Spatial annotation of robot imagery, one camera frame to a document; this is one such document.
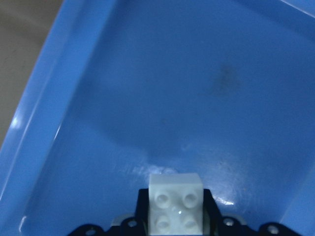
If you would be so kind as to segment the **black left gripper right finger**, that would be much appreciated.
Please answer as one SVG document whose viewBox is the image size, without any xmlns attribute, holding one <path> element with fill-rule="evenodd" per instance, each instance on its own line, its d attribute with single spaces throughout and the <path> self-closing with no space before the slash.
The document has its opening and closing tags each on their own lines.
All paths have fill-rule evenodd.
<svg viewBox="0 0 315 236">
<path fill-rule="evenodd" d="M 222 214 L 209 189 L 204 189 L 203 207 L 210 218 L 221 218 Z"/>
</svg>

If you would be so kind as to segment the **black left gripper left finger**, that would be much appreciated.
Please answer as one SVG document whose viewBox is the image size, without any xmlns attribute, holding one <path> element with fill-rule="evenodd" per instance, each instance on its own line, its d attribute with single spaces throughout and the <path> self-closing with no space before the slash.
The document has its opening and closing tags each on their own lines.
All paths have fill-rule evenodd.
<svg viewBox="0 0 315 236">
<path fill-rule="evenodd" d="M 148 218 L 149 213 L 149 189 L 140 189 L 138 191 L 135 217 Z"/>
</svg>

